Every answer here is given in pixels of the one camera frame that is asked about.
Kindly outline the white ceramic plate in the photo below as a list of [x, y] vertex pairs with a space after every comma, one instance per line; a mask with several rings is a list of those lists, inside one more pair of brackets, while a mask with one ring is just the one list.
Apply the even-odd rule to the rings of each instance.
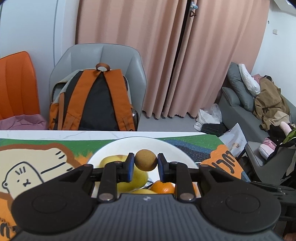
[[121, 138], [99, 149], [88, 161], [94, 168], [103, 168], [114, 161], [124, 162], [128, 154], [135, 156], [135, 167], [131, 182], [117, 184], [117, 193], [137, 192], [149, 189], [156, 193], [173, 193], [175, 184], [160, 184], [157, 168], [157, 156], [162, 153], [167, 162], [181, 162], [189, 168], [197, 169], [196, 163], [181, 149], [155, 138], [130, 137]]

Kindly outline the pink curtain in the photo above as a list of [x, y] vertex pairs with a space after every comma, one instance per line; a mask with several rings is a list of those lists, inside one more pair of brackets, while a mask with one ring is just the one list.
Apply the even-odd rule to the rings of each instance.
[[76, 42], [131, 46], [147, 76], [147, 117], [190, 114], [211, 105], [229, 65], [254, 67], [269, 1], [81, 1]]

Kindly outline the grey sofa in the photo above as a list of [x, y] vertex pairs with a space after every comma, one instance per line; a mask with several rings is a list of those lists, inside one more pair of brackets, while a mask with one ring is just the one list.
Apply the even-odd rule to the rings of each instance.
[[[271, 77], [260, 76], [254, 79], [259, 83], [261, 78]], [[253, 171], [250, 178], [294, 188], [295, 106], [284, 97], [290, 108], [290, 123], [282, 121], [278, 126], [271, 125], [266, 132], [260, 128], [261, 121], [253, 114], [255, 97], [244, 85], [238, 64], [233, 62], [230, 64], [225, 82], [221, 88], [222, 94], [218, 104], [222, 113], [222, 122], [228, 129], [234, 126], [240, 127], [244, 137], [243, 152], [248, 157], [249, 167]], [[274, 152], [267, 160], [258, 151], [265, 138], [276, 144]]]

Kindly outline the green-yellow round pear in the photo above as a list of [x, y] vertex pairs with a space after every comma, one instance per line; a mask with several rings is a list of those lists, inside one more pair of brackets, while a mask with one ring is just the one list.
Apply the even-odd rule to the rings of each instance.
[[[110, 162], [125, 162], [127, 158], [127, 155], [113, 155], [113, 156], [107, 156], [103, 158], [100, 161], [100, 164], [98, 165], [98, 168], [104, 168], [104, 166]], [[148, 173], [146, 171], [142, 171], [137, 168], [136, 165], [133, 165], [133, 175], [131, 173], [132, 166], [124, 164], [123, 175], [125, 177], [121, 178], [123, 182], [117, 183], [117, 193], [130, 193], [132, 191], [138, 190], [145, 186], [145, 184], [148, 181]]]

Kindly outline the colourful cartoon table mat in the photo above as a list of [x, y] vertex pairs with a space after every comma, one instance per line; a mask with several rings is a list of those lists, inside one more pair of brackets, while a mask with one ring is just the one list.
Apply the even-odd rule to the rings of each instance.
[[201, 163], [213, 165], [222, 156], [232, 154], [212, 135], [143, 138], [132, 137], [95, 141], [39, 141], [1, 139], [1, 240], [16, 235], [11, 215], [13, 199], [26, 188], [17, 180], [29, 181], [32, 187], [51, 180], [86, 163], [95, 168], [108, 161], [125, 160], [128, 153], [148, 149], [163, 153], [167, 161], [182, 161], [189, 168]]

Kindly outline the orange tangerine front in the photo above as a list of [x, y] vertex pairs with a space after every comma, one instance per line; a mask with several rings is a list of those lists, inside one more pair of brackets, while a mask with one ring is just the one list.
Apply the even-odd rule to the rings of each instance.
[[192, 185], [193, 185], [193, 188], [194, 188], [194, 192], [195, 192], [196, 197], [197, 198], [200, 198], [201, 197], [201, 194], [199, 192], [199, 189], [198, 189], [197, 184], [193, 182]]

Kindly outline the orange tangerine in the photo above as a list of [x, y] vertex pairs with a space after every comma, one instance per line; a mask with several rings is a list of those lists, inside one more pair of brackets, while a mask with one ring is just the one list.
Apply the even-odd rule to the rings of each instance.
[[163, 183], [160, 180], [156, 181], [151, 187], [149, 188], [151, 191], [158, 193], [158, 194], [174, 194], [175, 193], [175, 186], [170, 183]]
[[201, 197], [201, 194], [199, 192], [199, 189], [198, 189], [197, 184], [193, 182], [192, 185], [193, 185], [193, 188], [194, 188], [194, 192], [195, 192], [196, 197], [197, 198], [200, 198]]

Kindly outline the white plastic bag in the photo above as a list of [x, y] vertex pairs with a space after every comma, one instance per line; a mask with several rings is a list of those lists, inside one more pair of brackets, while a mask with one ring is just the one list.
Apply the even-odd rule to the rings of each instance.
[[212, 104], [210, 108], [199, 109], [194, 124], [195, 130], [201, 132], [204, 124], [220, 124], [222, 122], [222, 113], [218, 104]]

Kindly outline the yellow pear with stem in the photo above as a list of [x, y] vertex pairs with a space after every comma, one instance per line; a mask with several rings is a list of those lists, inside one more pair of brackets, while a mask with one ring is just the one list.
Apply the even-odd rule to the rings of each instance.
[[149, 195], [157, 194], [155, 191], [152, 191], [150, 188], [151, 186], [147, 186], [141, 189], [133, 190], [130, 192], [130, 194], [149, 194]]

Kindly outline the grey chair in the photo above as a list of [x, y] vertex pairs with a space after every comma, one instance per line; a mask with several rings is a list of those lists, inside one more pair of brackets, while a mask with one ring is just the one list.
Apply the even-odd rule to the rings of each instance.
[[50, 75], [49, 129], [136, 131], [146, 88], [136, 49], [116, 44], [74, 45]]

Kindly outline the orange black backpack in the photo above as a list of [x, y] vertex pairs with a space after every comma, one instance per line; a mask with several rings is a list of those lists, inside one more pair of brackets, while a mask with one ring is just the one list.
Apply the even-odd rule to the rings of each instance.
[[53, 88], [50, 130], [136, 131], [137, 122], [126, 77], [107, 64], [75, 70]]

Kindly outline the white refrigerator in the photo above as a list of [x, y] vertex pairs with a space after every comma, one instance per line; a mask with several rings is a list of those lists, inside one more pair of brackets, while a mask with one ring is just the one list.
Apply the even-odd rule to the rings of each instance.
[[50, 75], [75, 44], [79, 1], [1, 1], [1, 57], [20, 51], [33, 62], [41, 114], [50, 106]]

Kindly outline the pink slipper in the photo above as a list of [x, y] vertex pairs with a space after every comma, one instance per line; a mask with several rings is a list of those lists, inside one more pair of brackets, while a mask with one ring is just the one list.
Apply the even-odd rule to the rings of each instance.
[[269, 156], [274, 152], [276, 144], [269, 138], [265, 138], [263, 143], [259, 146], [258, 151], [260, 155], [267, 160]]

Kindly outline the orange chair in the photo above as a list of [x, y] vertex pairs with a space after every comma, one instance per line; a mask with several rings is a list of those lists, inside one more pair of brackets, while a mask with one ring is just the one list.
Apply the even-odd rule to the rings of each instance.
[[26, 51], [1, 58], [1, 120], [40, 114], [37, 78]]

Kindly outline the white pillow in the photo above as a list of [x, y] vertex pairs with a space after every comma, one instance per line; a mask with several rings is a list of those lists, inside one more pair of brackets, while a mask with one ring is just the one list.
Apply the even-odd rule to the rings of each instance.
[[260, 94], [259, 83], [251, 76], [244, 64], [238, 64], [241, 79], [253, 97]]

